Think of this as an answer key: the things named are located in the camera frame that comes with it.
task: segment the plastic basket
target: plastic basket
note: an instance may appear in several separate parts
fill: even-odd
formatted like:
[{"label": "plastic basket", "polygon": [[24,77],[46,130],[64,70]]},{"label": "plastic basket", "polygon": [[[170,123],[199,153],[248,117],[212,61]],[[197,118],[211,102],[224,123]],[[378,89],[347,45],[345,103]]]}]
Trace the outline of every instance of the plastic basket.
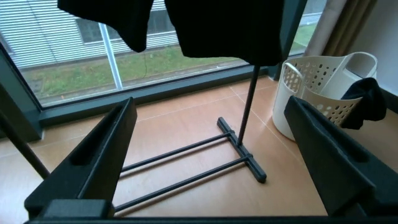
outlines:
[{"label": "plastic basket", "polygon": [[299,97],[330,121],[340,126],[356,104],[362,99],[341,100],[348,88],[361,77],[346,69],[354,55],[363,54],[374,61],[374,66],[364,77],[376,78],[377,59],[366,52],[356,52],[345,57],[311,56],[286,60],[282,65],[272,120],[286,137],[294,140],[283,111],[290,96]]}]

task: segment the white pole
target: white pole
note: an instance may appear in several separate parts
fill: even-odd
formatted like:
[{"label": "white pole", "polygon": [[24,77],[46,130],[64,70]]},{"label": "white pole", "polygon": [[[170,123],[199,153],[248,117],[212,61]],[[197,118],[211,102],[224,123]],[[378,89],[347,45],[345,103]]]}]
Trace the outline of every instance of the white pole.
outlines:
[{"label": "white pole", "polygon": [[109,64],[111,65],[112,75],[114,84],[118,90],[123,89],[122,80],[120,79],[118,65],[116,64],[116,59],[114,58],[111,39],[109,39],[108,30],[106,29],[106,25],[102,23],[98,23],[99,29],[101,31],[102,39],[104,40],[106,54],[108,55]]}]

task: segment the curtain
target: curtain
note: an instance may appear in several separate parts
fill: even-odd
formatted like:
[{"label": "curtain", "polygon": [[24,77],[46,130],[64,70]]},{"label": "curtain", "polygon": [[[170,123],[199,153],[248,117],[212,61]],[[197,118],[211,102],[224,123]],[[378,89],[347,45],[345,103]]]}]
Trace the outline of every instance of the curtain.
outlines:
[{"label": "curtain", "polygon": [[304,56],[346,55],[376,0],[328,0]]}]

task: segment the grass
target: grass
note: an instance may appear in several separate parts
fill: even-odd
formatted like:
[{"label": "grass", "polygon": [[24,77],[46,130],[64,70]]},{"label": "grass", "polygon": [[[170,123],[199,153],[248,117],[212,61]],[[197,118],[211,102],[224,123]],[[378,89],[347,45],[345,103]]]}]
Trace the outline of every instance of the grass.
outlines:
[{"label": "grass", "polygon": [[[299,27],[290,51],[304,51],[315,27],[316,24]],[[116,57],[122,82],[230,60],[234,58],[184,57],[180,47],[165,47],[144,54]],[[32,80],[41,80],[42,87],[35,92],[38,98],[114,83],[111,67],[106,58],[26,71],[23,72],[23,76],[28,83]]]}]

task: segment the tile floor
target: tile floor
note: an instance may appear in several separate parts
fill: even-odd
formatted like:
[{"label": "tile floor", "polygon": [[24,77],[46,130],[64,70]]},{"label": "tile floor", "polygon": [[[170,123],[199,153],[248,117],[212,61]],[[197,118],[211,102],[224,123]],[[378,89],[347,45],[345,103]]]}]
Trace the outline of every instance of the tile floor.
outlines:
[{"label": "tile floor", "polygon": [[[238,132],[249,82],[183,95],[138,107],[138,120],[125,165],[220,134],[222,116]],[[237,166],[203,181],[155,198],[117,216],[242,216],[326,215],[297,145],[272,123],[277,82],[257,83],[245,146],[266,171],[266,184],[256,182],[245,166]],[[42,141],[30,144],[49,170],[95,127],[103,116],[48,128]],[[349,132],[398,171],[398,115],[388,111],[380,122],[367,122]],[[119,205],[238,158],[226,141],[122,174],[113,203]],[[24,199],[40,177],[9,141],[0,142],[0,223],[27,220]]]}]

